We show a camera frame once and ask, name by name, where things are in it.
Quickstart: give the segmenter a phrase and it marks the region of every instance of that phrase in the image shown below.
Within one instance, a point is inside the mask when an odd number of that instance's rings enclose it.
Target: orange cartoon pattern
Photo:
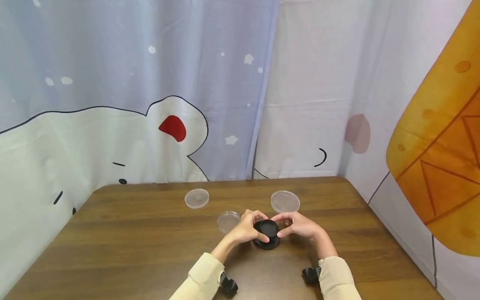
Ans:
[[[447,248],[480,256],[480,1],[473,1],[392,135],[387,165]]]

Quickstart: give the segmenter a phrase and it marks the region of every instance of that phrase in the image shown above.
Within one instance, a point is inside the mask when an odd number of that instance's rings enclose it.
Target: black round container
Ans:
[[[278,244],[280,243],[280,238],[276,236],[276,234],[279,231],[278,225],[274,221],[272,220],[258,221],[257,223],[255,223],[253,228],[263,233],[264,235],[268,236],[268,238],[270,239],[268,243],[264,243],[258,239],[254,239],[253,244],[258,248],[263,250],[271,250],[276,246],[278,246]]]

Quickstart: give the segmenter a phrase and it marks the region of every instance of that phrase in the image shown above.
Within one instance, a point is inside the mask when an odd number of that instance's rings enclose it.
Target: table surface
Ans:
[[[202,209],[183,201],[193,188],[210,193]],[[353,186],[338,177],[103,187],[6,299],[166,300],[222,239],[220,213],[259,209],[272,217],[270,196],[277,190],[297,194],[300,212],[330,234],[364,300],[441,299]],[[305,286],[301,277],[317,260],[308,242],[290,237],[271,251],[239,246],[226,272],[239,286],[236,300],[322,299],[319,286]]]

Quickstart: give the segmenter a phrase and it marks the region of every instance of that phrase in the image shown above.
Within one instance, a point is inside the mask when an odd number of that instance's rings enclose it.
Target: curtain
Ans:
[[[99,187],[251,176],[277,10],[0,1],[0,298]]]
[[[347,178],[448,300],[480,294],[478,20],[476,0],[282,1],[254,165]]]

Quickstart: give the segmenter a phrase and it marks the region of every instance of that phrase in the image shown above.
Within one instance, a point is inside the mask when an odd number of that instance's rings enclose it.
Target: beige sleeve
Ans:
[[[322,268],[318,281],[324,300],[361,300],[345,260],[330,256],[318,262]]]
[[[204,253],[170,300],[212,300],[220,286],[220,275],[224,269],[221,262]]]

